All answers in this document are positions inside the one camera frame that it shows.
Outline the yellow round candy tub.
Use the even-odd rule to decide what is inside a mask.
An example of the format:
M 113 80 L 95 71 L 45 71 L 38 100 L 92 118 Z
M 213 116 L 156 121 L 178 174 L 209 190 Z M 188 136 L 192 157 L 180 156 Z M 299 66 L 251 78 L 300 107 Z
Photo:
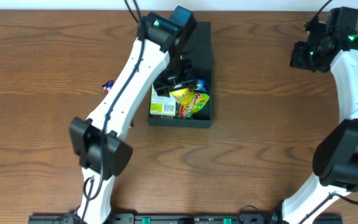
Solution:
M 181 105 L 188 105 L 193 101 L 194 91 L 189 88 L 182 88 L 180 90 L 171 91 L 170 94 L 177 100 Z

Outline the blue Oreo cookie pack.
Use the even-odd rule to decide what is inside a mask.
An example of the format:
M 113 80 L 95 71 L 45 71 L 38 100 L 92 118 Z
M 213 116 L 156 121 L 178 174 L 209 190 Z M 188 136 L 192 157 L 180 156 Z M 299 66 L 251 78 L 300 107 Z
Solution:
M 206 87 L 206 81 L 204 79 L 197 79 L 196 88 L 194 91 L 201 92 L 201 93 L 207 93 L 207 87 Z

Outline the black box with lid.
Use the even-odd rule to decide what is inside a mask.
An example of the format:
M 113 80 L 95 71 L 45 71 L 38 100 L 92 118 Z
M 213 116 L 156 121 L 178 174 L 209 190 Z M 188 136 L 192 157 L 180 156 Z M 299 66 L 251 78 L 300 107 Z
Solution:
M 185 51 L 188 55 L 183 56 L 190 59 L 195 77 L 206 81 L 209 100 L 206 105 L 191 119 L 157 118 L 149 114 L 149 126 L 165 126 L 178 128 L 210 128 L 213 121 L 213 83 L 214 83 L 214 55 L 211 41 L 211 23 L 199 22 L 190 40 L 187 42 Z

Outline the colourful gummy candy bag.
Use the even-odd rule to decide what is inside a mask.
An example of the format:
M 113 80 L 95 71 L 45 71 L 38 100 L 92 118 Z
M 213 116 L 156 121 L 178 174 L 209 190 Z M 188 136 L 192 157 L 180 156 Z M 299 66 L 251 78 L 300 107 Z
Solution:
M 176 119 L 193 119 L 193 115 L 204 108 L 209 101 L 207 93 L 195 92 L 191 101 L 185 105 L 180 105 L 176 112 Z

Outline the green yellow snack box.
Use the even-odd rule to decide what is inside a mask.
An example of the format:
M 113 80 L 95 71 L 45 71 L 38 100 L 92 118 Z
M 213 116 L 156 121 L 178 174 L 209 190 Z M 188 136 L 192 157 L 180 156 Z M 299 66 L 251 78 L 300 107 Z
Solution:
M 175 116 L 176 99 L 169 93 L 168 96 L 158 96 L 154 87 L 151 88 L 150 110 L 151 115 Z

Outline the purple Dairy Milk bar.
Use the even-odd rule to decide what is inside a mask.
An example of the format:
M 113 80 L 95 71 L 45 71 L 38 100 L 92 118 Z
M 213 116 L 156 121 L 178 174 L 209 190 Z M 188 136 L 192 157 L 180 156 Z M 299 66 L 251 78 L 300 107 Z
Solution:
M 105 94 L 108 94 L 111 91 L 111 88 L 113 87 L 113 85 L 114 85 L 114 81 L 109 80 L 105 84 L 103 84 L 101 87 L 103 88 L 103 91 L 105 92 Z

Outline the brown white snack box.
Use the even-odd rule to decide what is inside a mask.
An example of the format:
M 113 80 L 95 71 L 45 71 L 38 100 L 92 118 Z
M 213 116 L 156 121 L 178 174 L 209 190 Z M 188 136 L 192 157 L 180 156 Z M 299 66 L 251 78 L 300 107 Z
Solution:
M 161 115 L 162 119 L 173 119 L 175 118 L 175 116 L 171 116 L 171 115 Z

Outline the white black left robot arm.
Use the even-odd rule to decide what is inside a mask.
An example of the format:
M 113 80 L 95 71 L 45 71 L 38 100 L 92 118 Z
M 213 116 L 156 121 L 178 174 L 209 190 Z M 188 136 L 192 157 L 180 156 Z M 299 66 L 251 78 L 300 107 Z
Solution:
M 169 18 L 154 12 L 140 16 L 138 36 L 112 88 L 86 119 L 72 120 L 71 142 L 84 178 L 74 223 L 104 223 L 108 219 L 114 179 L 133 153 L 124 140 L 149 88 L 154 86 L 159 95 L 167 96 L 196 86 L 190 60 L 181 58 L 196 26 L 193 12 L 181 6 Z

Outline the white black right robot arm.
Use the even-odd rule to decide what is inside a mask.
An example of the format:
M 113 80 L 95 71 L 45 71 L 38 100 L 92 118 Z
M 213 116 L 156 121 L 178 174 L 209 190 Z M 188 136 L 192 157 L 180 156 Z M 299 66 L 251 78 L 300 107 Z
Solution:
M 297 42 L 290 66 L 330 72 L 336 82 L 338 126 L 318 145 L 313 171 L 291 197 L 278 204 L 271 223 L 341 223 L 324 211 L 358 191 L 358 10 L 337 7 L 326 22 L 317 16 L 304 24 L 308 39 Z

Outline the black mounting rail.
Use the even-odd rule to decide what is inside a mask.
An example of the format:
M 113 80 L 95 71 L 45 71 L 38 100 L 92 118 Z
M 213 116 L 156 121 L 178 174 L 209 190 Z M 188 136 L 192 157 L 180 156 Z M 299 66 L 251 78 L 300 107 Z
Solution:
M 31 215 L 28 224 L 74 224 L 80 220 L 73 214 Z M 111 215 L 108 224 L 269 224 L 266 213 L 243 213 L 235 215 L 136 215 L 117 213 Z

